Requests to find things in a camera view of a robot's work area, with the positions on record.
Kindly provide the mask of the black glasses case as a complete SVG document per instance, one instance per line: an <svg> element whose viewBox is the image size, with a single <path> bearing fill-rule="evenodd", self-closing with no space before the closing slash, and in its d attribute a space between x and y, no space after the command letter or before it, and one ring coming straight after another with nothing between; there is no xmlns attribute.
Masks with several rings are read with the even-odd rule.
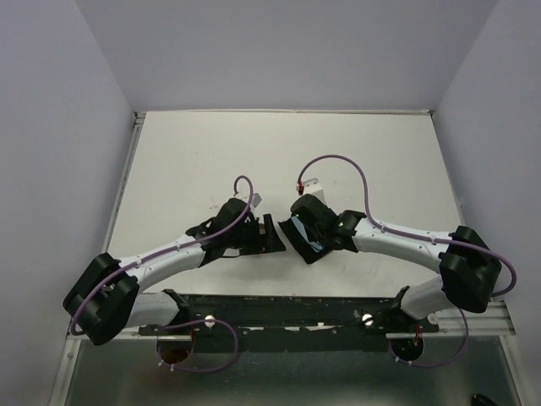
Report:
<svg viewBox="0 0 541 406"><path fill-rule="evenodd" d="M292 224L291 217L286 221L278 222L278 225L291 246L296 250L296 252L301 256L301 258L306 264L313 264L331 252L328 247L325 247L319 240L316 240L314 234L309 230L310 239L312 241L319 242L323 246L323 250L321 252L314 252L306 244L304 239L301 237L297 229Z"/></svg>

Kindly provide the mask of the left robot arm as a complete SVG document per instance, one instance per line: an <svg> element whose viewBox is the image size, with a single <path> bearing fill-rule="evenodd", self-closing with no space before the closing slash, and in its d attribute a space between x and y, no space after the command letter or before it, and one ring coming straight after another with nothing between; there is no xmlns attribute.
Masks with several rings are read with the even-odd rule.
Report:
<svg viewBox="0 0 541 406"><path fill-rule="evenodd" d="M246 202L231 198L215 216L158 249L123 259L99 254L68 291L63 308L72 325L95 345L110 342L128 326L160 325L177 334L187 326L188 315L174 295L158 294L155 310L136 312L138 297L146 289L222 259L227 250L247 256L285 249L271 215L257 217Z"/></svg>

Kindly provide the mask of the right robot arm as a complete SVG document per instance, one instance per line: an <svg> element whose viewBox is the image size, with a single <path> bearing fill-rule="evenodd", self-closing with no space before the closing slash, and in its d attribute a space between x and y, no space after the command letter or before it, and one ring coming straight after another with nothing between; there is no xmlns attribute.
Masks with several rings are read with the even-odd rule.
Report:
<svg viewBox="0 0 541 406"><path fill-rule="evenodd" d="M393 228L364 212L337 214L314 195L300 196L279 226L308 264L347 250L386 255L434 272L434 278L406 286L395 297L389 321L401 332L451 307L485 312L501 271L501 261L471 228L460 226L451 233Z"/></svg>

